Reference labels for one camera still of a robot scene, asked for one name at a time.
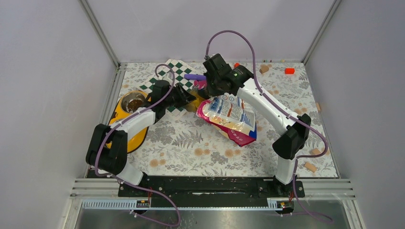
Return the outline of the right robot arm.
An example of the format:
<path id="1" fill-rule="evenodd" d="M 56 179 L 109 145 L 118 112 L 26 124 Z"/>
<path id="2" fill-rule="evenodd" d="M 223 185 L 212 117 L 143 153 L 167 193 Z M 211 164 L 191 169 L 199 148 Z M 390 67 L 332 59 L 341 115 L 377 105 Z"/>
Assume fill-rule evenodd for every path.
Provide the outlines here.
<path id="1" fill-rule="evenodd" d="M 225 93 L 235 95 L 261 114 L 275 128 L 279 138 L 272 144 L 277 154 L 275 193 L 285 197 L 292 190 L 296 154 L 309 136 L 311 118 L 299 115 L 275 99 L 246 67 L 232 68 L 220 54 L 206 56 L 203 65 L 207 80 L 206 94 L 218 96 Z"/>

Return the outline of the cat food bag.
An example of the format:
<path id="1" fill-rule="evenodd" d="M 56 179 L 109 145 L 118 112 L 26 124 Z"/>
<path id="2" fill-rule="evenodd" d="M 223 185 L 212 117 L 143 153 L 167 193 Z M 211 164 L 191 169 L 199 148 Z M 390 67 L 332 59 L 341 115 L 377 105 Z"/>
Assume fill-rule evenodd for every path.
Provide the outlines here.
<path id="1" fill-rule="evenodd" d="M 206 81 L 194 81 L 193 84 L 193 91 L 204 92 Z M 232 94 L 225 93 L 205 99 L 198 107 L 196 115 L 240 147 L 257 139 L 255 109 Z"/>

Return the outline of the yellow plastic scoop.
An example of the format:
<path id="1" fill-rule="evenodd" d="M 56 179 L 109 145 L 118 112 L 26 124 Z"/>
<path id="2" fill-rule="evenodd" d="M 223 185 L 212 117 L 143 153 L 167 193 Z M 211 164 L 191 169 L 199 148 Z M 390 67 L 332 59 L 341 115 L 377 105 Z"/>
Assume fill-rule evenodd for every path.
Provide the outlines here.
<path id="1" fill-rule="evenodd" d="M 201 105 L 203 101 L 205 101 L 205 99 L 198 95 L 198 91 L 190 91 L 190 94 L 193 95 L 196 99 L 185 105 L 185 109 L 188 112 L 196 113 L 198 107 Z"/>

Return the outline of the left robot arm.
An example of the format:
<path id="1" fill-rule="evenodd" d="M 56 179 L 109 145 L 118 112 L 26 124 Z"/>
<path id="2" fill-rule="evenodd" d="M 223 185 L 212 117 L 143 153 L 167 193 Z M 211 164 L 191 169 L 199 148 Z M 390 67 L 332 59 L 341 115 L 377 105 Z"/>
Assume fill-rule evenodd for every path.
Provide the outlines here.
<path id="1" fill-rule="evenodd" d="M 103 170 L 118 180 L 130 184 L 136 196 L 148 191 L 144 173 L 127 161 L 128 142 L 142 130 L 157 123 L 167 108 L 181 108 L 195 101 L 196 97 L 187 92 L 179 83 L 158 80 L 146 98 L 138 102 L 138 108 L 124 119 L 112 125 L 98 124 L 93 132 L 85 157 L 87 164 L 96 171 Z"/>

